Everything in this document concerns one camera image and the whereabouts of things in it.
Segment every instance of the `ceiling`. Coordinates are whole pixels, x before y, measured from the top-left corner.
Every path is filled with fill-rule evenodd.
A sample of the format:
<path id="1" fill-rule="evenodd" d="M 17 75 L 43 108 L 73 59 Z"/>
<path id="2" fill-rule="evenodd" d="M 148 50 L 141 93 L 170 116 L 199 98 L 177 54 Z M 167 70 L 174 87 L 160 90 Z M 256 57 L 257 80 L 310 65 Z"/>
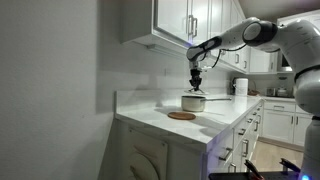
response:
<path id="1" fill-rule="evenodd" d="M 320 0 L 239 0 L 246 17 L 274 21 L 320 9 Z"/>

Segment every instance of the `kitchen counter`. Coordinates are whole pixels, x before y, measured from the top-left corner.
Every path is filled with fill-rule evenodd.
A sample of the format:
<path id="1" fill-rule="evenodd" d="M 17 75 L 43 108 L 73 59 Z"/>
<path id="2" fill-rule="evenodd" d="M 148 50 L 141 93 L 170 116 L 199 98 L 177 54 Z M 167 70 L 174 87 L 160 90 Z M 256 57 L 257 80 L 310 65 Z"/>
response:
<path id="1" fill-rule="evenodd" d="M 258 103 L 260 97 L 238 97 L 226 94 L 206 95 L 206 98 L 232 98 L 232 101 L 208 101 L 204 112 L 193 113 L 195 120 L 171 119 L 169 112 L 182 111 L 181 95 L 168 92 L 117 92 L 116 119 L 135 127 L 150 130 L 160 136 L 179 137 L 179 142 L 203 144 L 217 142 Z"/>

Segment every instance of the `pot handle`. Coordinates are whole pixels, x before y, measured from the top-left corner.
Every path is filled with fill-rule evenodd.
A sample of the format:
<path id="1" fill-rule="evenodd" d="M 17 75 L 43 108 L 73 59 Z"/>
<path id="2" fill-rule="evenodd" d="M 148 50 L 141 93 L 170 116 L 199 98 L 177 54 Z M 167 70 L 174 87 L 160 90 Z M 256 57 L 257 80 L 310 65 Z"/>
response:
<path id="1" fill-rule="evenodd" d="M 222 98 L 222 99 L 201 99 L 200 101 L 231 101 L 231 98 Z"/>

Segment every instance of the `drawer handle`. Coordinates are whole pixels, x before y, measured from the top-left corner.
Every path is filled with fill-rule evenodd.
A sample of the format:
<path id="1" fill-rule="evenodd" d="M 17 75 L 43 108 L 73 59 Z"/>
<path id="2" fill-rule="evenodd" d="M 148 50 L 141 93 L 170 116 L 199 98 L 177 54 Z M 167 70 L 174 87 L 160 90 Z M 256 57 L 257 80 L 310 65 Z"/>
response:
<path id="1" fill-rule="evenodd" d="M 283 111 L 284 110 L 284 106 L 273 106 L 273 110 Z"/>
<path id="2" fill-rule="evenodd" d="M 242 141 L 242 143 L 246 145 L 246 151 L 243 152 L 242 157 L 247 157 L 249 153 L 249 140 L 245 139 Z"/>
<path id="3" fill-rule="evenodd" d="M 259 121 L 255 121 L 254 123 L 256 123 L 256 128 L 254 129 L 254 131 L 257 132 L 259 128 Z"/>
<path id="4" fill-rule="evenodd" d="M 242 131 L 242 132 L 239 132 L 238 134 L 241 135 L 241 136 L 243 136 L 243 135 L 246 133 L 247 130 L 246 130 L 246 129 L 241 129 L 241 131 Z"/>
<path id="5" fill-rule="evenodd" d="M 230 172 L 230 168 L 233 167 L 233 172 L 236 173 L 237 172 L 237 166 L 233 163 L 230 163 L 229 167 L 228 167 L 228 172 Z"/>
<path id="6" fill-rule="evenodd" d="M 233 149 L 232 149 L 232 148 L 226 148 L 226 150 L 228 151 L 226 157 L 224 157 L 224 158 L 223 158 L 223 157 L 219 157 L 219 160 L 221 160 L 221 161 L 227 161 L 227 159 L 229 159 L 229 157 L 230 157 L 231 154 L 232 154 Z"/>
<path id="7" fill-rule="evenodd" d="M 247 123 L 252 123 L 252 121 L 253 121 L 253 119 L 250 118 L 250 119 L 247 120 Z"/>
<path id="8" fill-rule="evenodd" d="M 259 124 L 261 124 L 261 115 L 258 115 L 259 117 Z"/>

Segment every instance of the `upper cabinet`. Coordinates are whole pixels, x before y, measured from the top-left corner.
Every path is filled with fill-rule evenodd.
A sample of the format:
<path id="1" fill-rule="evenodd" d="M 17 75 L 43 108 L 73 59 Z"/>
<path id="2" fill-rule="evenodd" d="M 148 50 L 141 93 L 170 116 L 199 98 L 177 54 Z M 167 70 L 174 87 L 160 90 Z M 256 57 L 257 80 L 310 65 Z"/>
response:
<path id="1" fill-rule="evenodd" d="M 185 58 L 190 46 L 218 36 L 245 19 L 238 0 L 123 0 L 122 14 L 122 43 L 137 42 L 180 58 Z M 218 66 L 247 73 L 249 50 L 222 53 Z M 211 51 L 214 57 L 218 53 L 218 49 Z"/>
<path id="2" fill-rule="evenodd" d="M 190 44 L 208 39 L 208 0 L 157 0 L 155 27 Z"/>
<path id="3" fill-rule="evenodd" d="M 255 48 L 251 48 L 250 54 L 250 74 L 275 74 L 276 53 L 266 53 L 259 51 Z"/>
<path id="4" fill-rule="evenodd" d="M 189 31 L 191 32 L 188 28 L 192 23 L 192 19 L 189 18 L 190 8 L 188 8 L 191 0 L 175 0 L 174 2 L 158 0 L 156 2 L 158 11 L 155 13 L 155 27 L 187 42 Z"/>

